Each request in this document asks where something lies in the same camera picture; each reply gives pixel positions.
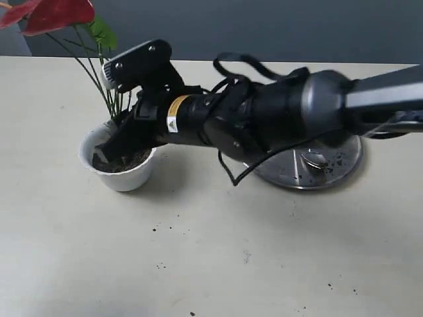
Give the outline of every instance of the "metal base plate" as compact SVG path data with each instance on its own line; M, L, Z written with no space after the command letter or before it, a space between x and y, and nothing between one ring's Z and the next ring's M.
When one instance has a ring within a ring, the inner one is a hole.
M337 185L357 169L363 157L359 137L331 148L319 140L282 152L255 169L257 175L277 186L318 190Z

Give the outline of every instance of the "red flower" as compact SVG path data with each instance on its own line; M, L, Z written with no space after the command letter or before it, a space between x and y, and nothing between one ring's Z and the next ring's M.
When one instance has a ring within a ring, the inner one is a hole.
M27 16L28 24L22 33L33 36L59 30L74 23L91 22L95 13L89 0L28 0L6 11L0 20L0 29Z

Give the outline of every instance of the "white table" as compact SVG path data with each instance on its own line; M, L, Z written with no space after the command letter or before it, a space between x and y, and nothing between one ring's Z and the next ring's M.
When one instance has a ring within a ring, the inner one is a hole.
M189 84L219 79L174 64ZM423 136L366 142L351 182L313 193L233 188L216 150L167 145L119 194L77 159L107 115L72 60L0 57L0 97L0 316L421 316Z

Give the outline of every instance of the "green leaf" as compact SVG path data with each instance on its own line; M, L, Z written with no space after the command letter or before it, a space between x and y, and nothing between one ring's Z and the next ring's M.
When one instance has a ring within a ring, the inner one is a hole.
M90 23L85 23L84 29L93 40L104 48L116 49L118 39L112 29L98 15Z

